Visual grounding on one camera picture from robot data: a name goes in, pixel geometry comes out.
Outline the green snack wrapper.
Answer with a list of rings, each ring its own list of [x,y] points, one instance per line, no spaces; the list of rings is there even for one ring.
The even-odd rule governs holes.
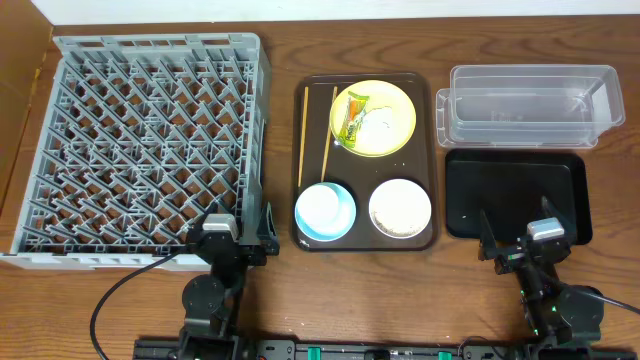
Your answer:
[[[364,116],[366,115],[366,105],[369,96],[348,92],[347,111],[342,122],[338,141],[346,148],[354,148],[357,140],[357,133],[361,128]]]

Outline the white plastic cup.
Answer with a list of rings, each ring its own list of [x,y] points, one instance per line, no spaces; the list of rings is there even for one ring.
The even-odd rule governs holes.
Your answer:
[[[302,192],[296,204],[301,220],[316,230],[331,225],[339,212],[338,194],[330,186],[316,184]]]

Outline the pink white bowl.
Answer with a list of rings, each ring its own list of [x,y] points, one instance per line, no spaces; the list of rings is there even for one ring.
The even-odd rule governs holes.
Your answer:
[[[374,210],[430,211],[432,205],[428,193],[417,183],[407,179],[391,179],[380,184],[371,194],[368,213]]]

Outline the wooden chopstick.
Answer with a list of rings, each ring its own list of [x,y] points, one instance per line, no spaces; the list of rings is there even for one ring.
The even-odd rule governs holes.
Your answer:
[[[338,90],[338,87],[334,86],[333,87],[333,91],[332,91],[332,99],[331,99],[329,116],[331,114],[331,106],[335,102],[335,99],[336,99],[336,96],[337,96],[337,90]],[[321,182],[325,181],[331,139],[332,139],[331,118],[329,117],[329,121],[328,121],[328,125],[327,125],[327,132],[326,132],[326,139],[325,139],[325,143],[324,143],[324,151],[323,151],[323,161],[322,161],[321,179],[320,179]]]
[[[300,134],[299,167],[298,167],[298,181],[297,181],[298,188],[302,184],[302,175],[303,175],[303,167],[304,167],[308,98],[309,98],[309,87],[305,86],[304,97],[303,97],[303,107],[302,107],[301,134]]]

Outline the white tissue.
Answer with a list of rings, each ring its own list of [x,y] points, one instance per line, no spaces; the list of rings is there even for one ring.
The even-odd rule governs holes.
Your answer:
[[[364,116],[362,131],[371,136],[378,136],[391,128],[392,120],[391,107],[373,109]]]

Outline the pile of rice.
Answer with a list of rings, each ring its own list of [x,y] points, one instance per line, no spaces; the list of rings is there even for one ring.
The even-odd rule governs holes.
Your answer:
[[[374,210],[371,214],[376,228],[386,236],[405,239],[419,234],[429,223],[431,212]]]

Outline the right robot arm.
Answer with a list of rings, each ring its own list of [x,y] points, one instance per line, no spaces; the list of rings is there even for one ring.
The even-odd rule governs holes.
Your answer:
[[[591,348],[601,337],[604,305],[597,289],[562,283],[555,265],[571,254],[577,241],[574,223],[550,200],[541,199],[543,218],[527,224],[514,243],[496,238],[489,217],[480,212],[478,258],[492,260],[498,275],[513,273],[521,287],[525,319],[535,338],[506,350],[506,359],[596,359]]]

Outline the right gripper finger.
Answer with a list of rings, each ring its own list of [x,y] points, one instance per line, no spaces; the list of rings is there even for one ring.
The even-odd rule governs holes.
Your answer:
[[[564,216],[558,208],[546,197],[541,197],[542,213],[546,218],[556,218],[562,228],[565,235],[576,235],[577,228],[574,222],[571,222],[566,216]]]
[[[484,210],[480,211],[480,225],[481,232],[478,259],[481,261],[493,260],[499,255],[499,252],[493,230]]]

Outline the yellow round plate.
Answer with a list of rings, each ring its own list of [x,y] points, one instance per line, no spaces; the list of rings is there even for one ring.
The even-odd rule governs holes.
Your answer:
[[[363,157],[383,157],[412,137],[416,107],[399,86],[382,80],[349,85],[333,101],[329,125],[335,142]]]

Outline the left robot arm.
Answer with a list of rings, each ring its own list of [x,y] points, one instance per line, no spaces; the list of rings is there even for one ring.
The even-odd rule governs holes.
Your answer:
[[[248,270],[264,266],[280,251],[271,206],[261,210],[256,232],[242,237],[236,218],[211,205],[189,228],[187,249],[210,271],[193,278],[183,290],[185,318],[176,357],[254,359],[256,346],[238,333],[237,318]]]

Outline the light blue bowl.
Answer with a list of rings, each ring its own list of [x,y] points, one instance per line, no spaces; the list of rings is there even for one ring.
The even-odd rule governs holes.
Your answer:
[[[320,230],[309,227],[301,220],[298,214],[296,208],[297,199],[294,207],[295,222],[298,229],[306,237],[318,242],[332,242],[345,236],[354,225],[357,215],[355,200],[350,192],[339,184],[331,182],[322,182],[317,184],[328,185],[338,194],[340,209],[335,221],[328,227],[321,228]]]

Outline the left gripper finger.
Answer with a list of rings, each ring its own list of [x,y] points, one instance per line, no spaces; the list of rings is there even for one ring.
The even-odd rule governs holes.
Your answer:
[[[279,255],[279,240],[273,221],[272,207],[269,202],[262,209],[256,236],[267,255]]]
[[[215,201],[212,201],[202,215],[202,224],[217,225],[219,223],[220,216],[218,214],[218,204]]]

